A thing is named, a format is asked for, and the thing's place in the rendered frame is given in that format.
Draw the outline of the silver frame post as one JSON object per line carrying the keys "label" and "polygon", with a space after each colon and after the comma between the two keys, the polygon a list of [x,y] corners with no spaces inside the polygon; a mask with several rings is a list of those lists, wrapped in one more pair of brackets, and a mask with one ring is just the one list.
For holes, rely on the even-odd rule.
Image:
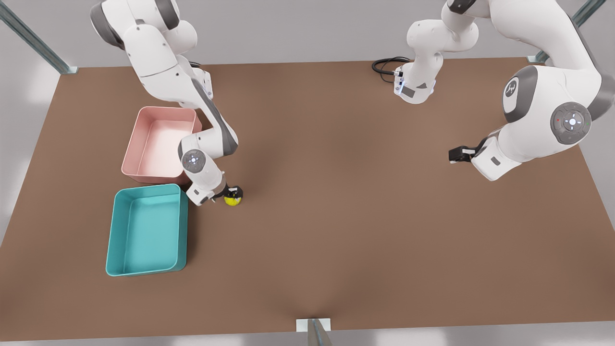
{"label": "silver frame post", "polygon": [[75,74],[79,68],[69,66],[38,35],[27,26],[2,0],[0,0],[0,21],[4,22],[20,39],[30,46],[60,74]]}
{"label": "silver frame post", "polygon": [[[583,4],[572,16],[567,16],[569,18],[569,21],[571,22],[571,26],[577,31],[576,35],[580,36],[581,39],[583,39],[582,34],[578,33],[578,29],[608,1],[609,0],[584,0]],[[540,50],[534,55],[527,56],[526,59],[527,62],[531,64],[544,65],[549,59],[551,59],[551,55],[544,50]]]}
{"label": "silver frame post", "polygon": [[296,332],[307,333],[307,346],[332,346],[330,318],[297,319],[295,325]]}

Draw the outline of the teal plastic tray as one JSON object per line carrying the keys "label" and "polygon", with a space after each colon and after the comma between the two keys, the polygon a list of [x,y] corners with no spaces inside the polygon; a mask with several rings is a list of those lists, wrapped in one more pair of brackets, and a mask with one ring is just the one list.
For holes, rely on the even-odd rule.
{"label": "teal plastic tray", "polygon": [[126,188],[114,198],[106,273],[169,273],[187,262],[188,198],[176,184]]}

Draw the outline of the pink plastic tray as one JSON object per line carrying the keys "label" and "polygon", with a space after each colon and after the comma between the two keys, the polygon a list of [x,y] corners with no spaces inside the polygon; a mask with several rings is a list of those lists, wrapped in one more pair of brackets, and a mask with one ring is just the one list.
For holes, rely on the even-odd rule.
{"label": "pink plastic tray", "polygon": [[123,175],[144,184],[188,184],[177,149],[185,136],[201,130],[191,108],[141,108],[123,158]]}

